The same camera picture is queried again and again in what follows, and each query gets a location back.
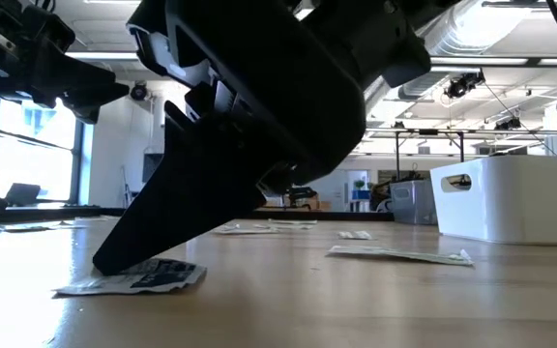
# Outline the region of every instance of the window frame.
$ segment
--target window frame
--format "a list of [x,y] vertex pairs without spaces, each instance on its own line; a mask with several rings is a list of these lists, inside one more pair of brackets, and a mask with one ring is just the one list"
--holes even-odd
[[55,200],[55,199],[37,199],[37,203],[66,203],[66,204],[78,204],[79,196],[79,186],[80,186],[80,165],[81,165],[81,155],[82,155],[82,144],[83,144],[83,133],[85,132],[85,125],[76,119],[74,126],[74,145],[72,149],[67,149],[65,147],[52,144],[47,141],[39,140],[37,138],[26,136],[22,134],[16,134],[9,131],[0,130],[0,135],[24,142],[32,145],[42,146],[48,149],[65,150],[70,151],[73,155],[73,173],[71,175],[70,182],[70,197],[66,200]]

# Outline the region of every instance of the white wall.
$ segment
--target white wall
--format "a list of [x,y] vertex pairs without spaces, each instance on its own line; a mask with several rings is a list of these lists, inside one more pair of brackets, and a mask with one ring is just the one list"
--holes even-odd
[[143,187],[143,157],[164,152],[164,102],[185,108],[186,87],[177,82],[148,82],[155,96],[140,107],[125,97],[105,105],[99,122],[86,127],[79,202],[102,207],[124,206],[124,172],[131,191]]
[[130,189],[141,190],[143,155],[157,147],[152,138],[155,121],[128,98],[103,106],[99,122],[86,132],[85,143],[87,137],[92,139],[91,167],[89,179],[81,180],[80,196],[87,197],[87,202],[81,203],[123,207],[124,172]]
[[344,212],[347,204],[346,194],[348,194],[347,171],[335,170],[331,174],[317,179],[307,186],[314,189],[319,195],[320,201],[330,202],[333,212]]

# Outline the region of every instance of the wooden table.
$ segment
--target wooden table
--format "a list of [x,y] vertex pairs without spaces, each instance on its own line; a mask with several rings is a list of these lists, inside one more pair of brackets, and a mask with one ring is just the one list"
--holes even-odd
[[[50,289],[91,272],[114,222],[79,223],[88,227],[0,233],[0,347],[557,347],[557,247],[320,222],[273,236],[207,234],[170,250],[209,270],[180,293],[53,298]],[[377,240],[340,241],[341,230]],[[333,245],[464,248],[476,267],[326,257]]]

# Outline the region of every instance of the ceiling pipe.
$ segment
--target ceiling pipe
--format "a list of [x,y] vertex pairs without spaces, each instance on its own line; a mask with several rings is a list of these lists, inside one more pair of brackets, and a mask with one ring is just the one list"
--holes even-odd
[[[428,52],[440,56],[480,55],[509,35],[531,12],[530,9],[484,8],[484,2],[484,0],[464,0],[436,18],[435,23],[425,31],[425,47]],[[447,66],[461,68],[453,64]],[[448,75],[447,72],[425,74],[401,86],[401,95],[422,97]],[[367,89],[365,93],[367,115],[388,92],[389,87],[381,77]]]

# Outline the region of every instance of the ceiling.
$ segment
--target ceiling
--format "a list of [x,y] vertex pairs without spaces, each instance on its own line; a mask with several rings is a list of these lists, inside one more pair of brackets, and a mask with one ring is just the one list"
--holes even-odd
[[[56,13],[77,34],[77,43],[71,50],[135,51],[126,22],[134,5],[88,4],[83,0],[59,0]],[[503,40],[485,54],[502,56],[557,56],[557,26],[547,12],[534,11]],[[112,70],[125,80],[158,79],[139,63],[108,62],[100,66]],[[484,69],[487,84],[506,107],[520,105],[525,122],[538,125],[545,105],[557,97],[557,70],[553,69]],[[406,120],[410,127],[478,127],[483,120],[505,111],[492,92],[485,87],[468,94],[460,101],[449,101],[442,95],[444,85],[431,91],[409,108],[405,114],[384,115],[374,109],[369,121],[384,121],[387,127],[395,118]]]

